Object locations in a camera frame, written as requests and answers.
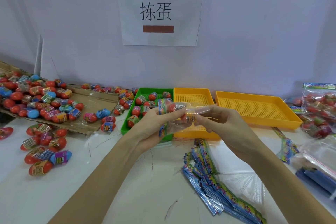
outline white wall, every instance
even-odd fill
[[[197,47],[123,46],[117,0],[27,0],[42,76],[286,96],[335,82],[336,0],[203,0]]]
[[[34,71],[38,34],[23,0],[0,0],[0,59]]]

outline paper sign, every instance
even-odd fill
[[[118,0],[124,45],[196,46],[202,0]]]

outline yellow plastic tray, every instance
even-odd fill
[[[198,88],[174,88],[174,102],[200,103],[202,105],[213,105],[213,99],[209,89]],[[194,126],[174,133],[175,137],[216,139],[220,137],[214,133],[208,133],[203,126]]]
[[[302,123],[279,97],[216,91],[216,103],[237,110],[248,124],[296,129]]]

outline cardboard box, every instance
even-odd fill
[[[0,61],[0,73],[8,73],[11,71],[19,71],[23,75],[29,75],[31,76],[31,73],[28,73],[22,69],[19,69],[15,66],[9,65],[5,62]],[[81,116],[74,121],[67,121],[64,123],[54,123],[51,121],[47,121],[43,118],[38,119],[31,119],[31,118],[25,118],[28,120],[33,120],[39,123],[45,123],[45,124],[51,124],[59,128],[66,128],[69,131],[78,132],[81,134],[89,135],[93,133],[94,131],[100,129],[101,121],[98,120],[96,122],[86,122],[83,120],[83,114],[86,112],[97,112],[98,110],[101,110],[103,108],[107,108],[108,110],[113,110],[116,105],[118,104],[118,95],[114,93],[103,93],[103,92],[95,92],[93,90],[86,90],[81,88],[75,88],[68,86],[67,89],[70,89],[73,92],[73,95],[71,99],[81,102],[84,104],[84,109],[82,110]],[[10,116],[16,117],[16,118],[22,118],[16,114],[11,113],[9,110],[4,109],[3,107],[0,107],[0,112],[9,114]]]

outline hand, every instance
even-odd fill
[[[266,147],[236,110],[212,105],[203,115],[211,118],[196,115],[197,122],[209,133],[218,134],[242,161],[249,164]]]
[[[138,140],[138,147],[141,152],[145,152],[154,147],[161,140],[159,137],[159,129],[163,124],[169,121],[177,120],[186,113],[186,109],[182,108],[175,112],[159,115],[159,109],[153,108],[135,124],[129,133],[133,133]]]

